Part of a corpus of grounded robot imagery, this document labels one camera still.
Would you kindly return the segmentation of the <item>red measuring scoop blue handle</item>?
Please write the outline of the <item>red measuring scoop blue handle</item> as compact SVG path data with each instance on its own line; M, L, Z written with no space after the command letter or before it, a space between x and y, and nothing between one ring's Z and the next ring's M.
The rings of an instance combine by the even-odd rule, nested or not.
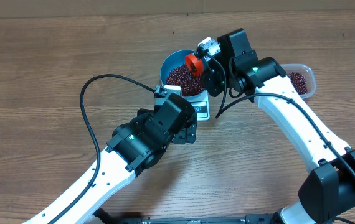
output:
M204 64L201 59L198 59L194 53L187 54L184 58L186 66L194 76L200 76L204 71Z

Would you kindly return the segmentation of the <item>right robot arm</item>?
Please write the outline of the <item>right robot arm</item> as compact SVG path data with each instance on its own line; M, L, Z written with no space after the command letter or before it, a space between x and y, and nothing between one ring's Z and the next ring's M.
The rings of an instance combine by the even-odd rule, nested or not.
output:
M355 149L317 117L274 58L258 58L243 29L204 39L196 56L208 65L203 79L211 96L255 103L305 164L298 200L277 211L272 223L331 223L355 207Z

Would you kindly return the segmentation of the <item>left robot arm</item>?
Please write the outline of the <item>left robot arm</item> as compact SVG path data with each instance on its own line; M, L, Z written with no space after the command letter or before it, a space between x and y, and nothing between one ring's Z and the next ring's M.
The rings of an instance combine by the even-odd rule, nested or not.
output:
M85 223L112 195L158 163L175 136L194 126L197 114L172 93L153 110L140 109L117 127L100 160L29 223Z

